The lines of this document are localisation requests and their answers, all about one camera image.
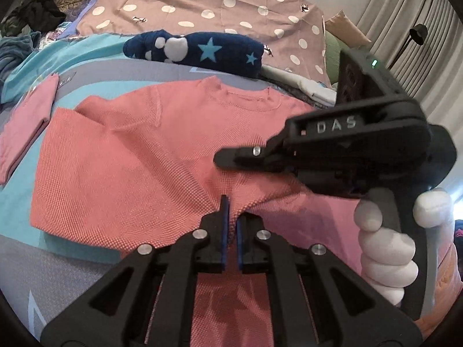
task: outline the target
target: folded pink towel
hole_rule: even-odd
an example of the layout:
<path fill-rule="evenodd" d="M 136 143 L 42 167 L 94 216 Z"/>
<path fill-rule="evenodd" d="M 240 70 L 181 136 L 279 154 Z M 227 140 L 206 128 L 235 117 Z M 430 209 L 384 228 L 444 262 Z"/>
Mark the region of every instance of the folded pink towel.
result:
<path fill-rule="evenodd" d="M 6 183 L 50 120 L 58 74 L 48 76 L 14 109 L 0 135 L 0 185 Z"/>

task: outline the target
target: handle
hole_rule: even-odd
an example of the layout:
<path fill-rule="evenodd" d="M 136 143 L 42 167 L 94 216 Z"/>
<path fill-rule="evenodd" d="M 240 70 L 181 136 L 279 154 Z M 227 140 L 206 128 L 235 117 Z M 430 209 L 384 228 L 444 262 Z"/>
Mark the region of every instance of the handle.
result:
<path fill-rule="evenodd" d="M 417 197 L 427 191 L 422 185 L 396 183 L 386 188 L 373 188 L 367 198 L 375 202 L 383 215 L 383 227 L 407 234 L 415 242 L 413 261 L 418 266 L 415 281 L 405 287 L 400 308 L 413 320 L 428 314 L 434 306 L 438 268 L 438 227 L 418 226 L 413 216 Z"/>

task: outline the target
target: green pillow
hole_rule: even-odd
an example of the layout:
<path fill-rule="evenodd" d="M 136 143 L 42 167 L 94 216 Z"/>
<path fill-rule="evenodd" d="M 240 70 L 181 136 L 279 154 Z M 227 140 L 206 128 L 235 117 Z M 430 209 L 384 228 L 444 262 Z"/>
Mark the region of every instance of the green pillow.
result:
<path fill-rule="evenodd" d="M 347 49 L 349 47 L 328 31 L 326 31 L 325 40 L 326 73 L 328 74 L 331 84 L 334 84 L 339 78 L 339 56 L 341 55 L 341 49 Z"/>

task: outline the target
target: beige pillow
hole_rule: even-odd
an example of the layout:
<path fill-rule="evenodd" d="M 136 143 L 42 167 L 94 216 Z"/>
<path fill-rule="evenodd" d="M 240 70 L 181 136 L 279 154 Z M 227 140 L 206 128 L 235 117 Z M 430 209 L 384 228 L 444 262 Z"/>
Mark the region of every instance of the beige pillow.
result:
<path fill-rule="evenodd" d="M 371 40 L 363 35 L 362 31 L 351 22 L 342 10 L 336 16 L 325 22 L 325 28 L 326 31 L 342 40 L 350 48 L 365 46 L 371 43 Z"/>

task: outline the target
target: das logo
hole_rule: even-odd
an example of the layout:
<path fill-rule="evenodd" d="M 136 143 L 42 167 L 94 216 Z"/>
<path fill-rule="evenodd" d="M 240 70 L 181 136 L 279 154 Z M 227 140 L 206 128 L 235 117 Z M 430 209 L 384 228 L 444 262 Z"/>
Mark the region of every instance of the das logo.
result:
<path fill-rule="evenodd" d="M 346 119 L 339 118 L 334 120 L 327 121 L 318 121 L 317 122 L 317 133 L 322 134 L 325 132 L 334 132 L 336 130 L 345 130 L 355 128 L 357 122 L 355 116 L 348 116 Z"/>

